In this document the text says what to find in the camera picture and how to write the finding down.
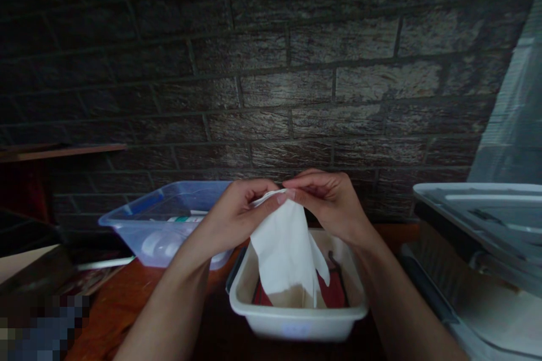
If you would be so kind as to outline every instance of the brick wall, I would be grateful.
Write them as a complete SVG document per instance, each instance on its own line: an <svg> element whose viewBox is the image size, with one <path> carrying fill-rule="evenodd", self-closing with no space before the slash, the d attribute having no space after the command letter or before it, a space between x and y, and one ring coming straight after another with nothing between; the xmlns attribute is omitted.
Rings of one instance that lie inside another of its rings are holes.
<svg viewBox="0 0 542 361"><path fill-rule="evenodd" d="M181 179L344 170L369 217L464 181L532 0L2 0L0 140L53 163L62 224Z"/></svg>

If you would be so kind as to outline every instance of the right hand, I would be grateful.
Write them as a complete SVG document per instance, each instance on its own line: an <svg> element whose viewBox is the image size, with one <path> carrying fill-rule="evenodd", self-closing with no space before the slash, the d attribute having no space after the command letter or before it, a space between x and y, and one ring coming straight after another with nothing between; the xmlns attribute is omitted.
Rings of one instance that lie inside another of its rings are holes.
<svg viewBox="0 0 542 361"><path fill-rule="evenodd" d="M308 169L282 185L286 196L316 216L322 227L349 245L373 234L350 178L345 173Z"/></svg>

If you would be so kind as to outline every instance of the table surface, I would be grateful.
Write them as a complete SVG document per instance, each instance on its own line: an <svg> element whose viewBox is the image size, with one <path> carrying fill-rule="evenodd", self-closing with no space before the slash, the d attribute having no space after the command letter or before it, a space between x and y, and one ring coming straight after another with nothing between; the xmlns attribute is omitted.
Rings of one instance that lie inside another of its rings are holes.
<svg viewBox="0 0 542 361"><path fill-rule="evenodd" d="M417 224L377 224L390 248L418 237ZM206 300L193 359L385 359L380 338L369 313L356 322L350 338L341 344L315 344L262 340L244 317L233 312L226 294L226 279L242 246L227 264L209 273ZM66 361L112 360L130 327L164 273L163 268L144 267L137 259L109 280L97 293L90 317L68 352Z"/></svg>

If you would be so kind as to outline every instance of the paper towel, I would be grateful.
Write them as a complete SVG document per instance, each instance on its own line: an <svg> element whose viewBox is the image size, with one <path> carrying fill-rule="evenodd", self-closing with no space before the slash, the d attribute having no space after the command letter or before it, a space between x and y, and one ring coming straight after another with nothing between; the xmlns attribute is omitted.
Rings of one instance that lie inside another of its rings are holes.
<svg viewBox="0 0 542 361"><path fill-rule="evenodd" d="M253 207L287 189L268 192ZM275 307L325 308L316 270L329 286L326 260L309 233L303 206L286 200L250 236L261 285Z"/></svg>

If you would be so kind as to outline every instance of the storage box lid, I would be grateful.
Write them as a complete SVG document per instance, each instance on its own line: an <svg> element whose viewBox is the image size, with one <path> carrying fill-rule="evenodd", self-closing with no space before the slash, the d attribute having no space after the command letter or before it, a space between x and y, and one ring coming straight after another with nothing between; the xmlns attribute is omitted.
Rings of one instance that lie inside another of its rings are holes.
<svg viewBox="0 0 542 361"><path fill-rule="evenodd" d="M421 183L414 195L481 246L469 265L542 292L542 186Z"/></svg>

